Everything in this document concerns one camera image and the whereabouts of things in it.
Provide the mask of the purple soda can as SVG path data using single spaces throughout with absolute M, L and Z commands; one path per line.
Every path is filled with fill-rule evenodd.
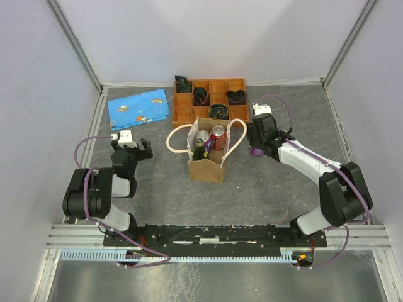
M 207 152 L 210 153 L 212 150 L 212 146 L 213 146 L 210 132 L 207 130 L 198 131 L 196 134 L 196 137 L 195 137 L 195 142 L 197 142 L 199 140 L 203 140 L 203 143 L 204 143 L 204 146 L 205 146 Z
M 251 148 L 250 153 L 253 156 L 260 157 L 264 155 L 264 152 L 260 148 Z

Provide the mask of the red soda can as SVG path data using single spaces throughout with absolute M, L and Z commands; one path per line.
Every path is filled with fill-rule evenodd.
M 226 144 L 226 129 L 222 125 L 214 125 L 211 130 L 212 148 L 214 150 L 223 150 Z

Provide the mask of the green glass bottle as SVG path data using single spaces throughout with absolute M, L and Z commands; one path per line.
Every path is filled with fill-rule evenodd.
M 208 157 L 208 152 L 205 147 L 205 142 L 202 138 L 196 141 L 196 148 L 193 151 L 193 161 L 203 160 Z

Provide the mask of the brown canvas bag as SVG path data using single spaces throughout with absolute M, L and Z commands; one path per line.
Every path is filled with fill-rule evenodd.
M 231 128 L 235 124 L 240 124 L 243 127 L 243 133 L 240 138 L 231 146 Z M 212 150 L 209 153 L 209 159 L 193 160 L 193 151 L 196 147 L 196 134 L 200 130 L 211 130 L 215 125 L 222 125 L 225 130 L 226 138 L 223 150 Z M 170 146 L 170 139 L 179 130 L 190 128 L 186 137 L 186 148 L 177 150 Z M 194 181 L 223 183 L 225 175 L 226 160 L 229 155 L 240 145 L 246 137 L 247 125 L 241 119 L 233 120 L 213 120 L 210 118 L 197 118 L 194 123 L 188 123 L 176 127 L 170 132 L 166 138 L 166 147 L 169 151 L 176 154 L 188 155 L 188 168 L 190 179 Z

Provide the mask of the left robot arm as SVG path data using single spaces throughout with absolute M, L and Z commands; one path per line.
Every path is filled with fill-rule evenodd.
M 137 164 L 153 158 L 151 142 L 141 139 L 143 148 L 133 140 L 113 140 L 111 167 L 96 169 L 91 175 L 84 168 L 75 169 L 63 198 L 66 217 L 85 220 L 88 217 L 118 231 L 117 237 L 125 245 L 139 239 L 137 222 L 131 213 L 119 210 L 113 198 L 132 198 L 137 190 Z

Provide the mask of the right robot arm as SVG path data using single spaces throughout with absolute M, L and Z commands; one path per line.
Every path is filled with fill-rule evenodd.
M 373 202 L 360 167 L 353 162 L 342 164 L 329 160 L 305 148 L 290 130 L 278 129 L 269 111 L 255 109 L 249 123 L 238 118 L 227 123 L 197 118 L 194 123 L 184 125 L 189 129 L 185 149 L 178 150 L 170 144 L 181 126 L 169 133 L 166 147 L 173 153 L 188 155 L 192 179 L 220 183 L 227 158 L 240 144 L 240 141 L 230 142 L 235 123 L 242 125 L 241 137 L 248 140 L 252 150 L 260 150 L 277 162 L 293 167 L 319 188 L 319 206 L 290 223 L 289 239 L 294 245 L 305 245 L 318 231 L 369 220 Z

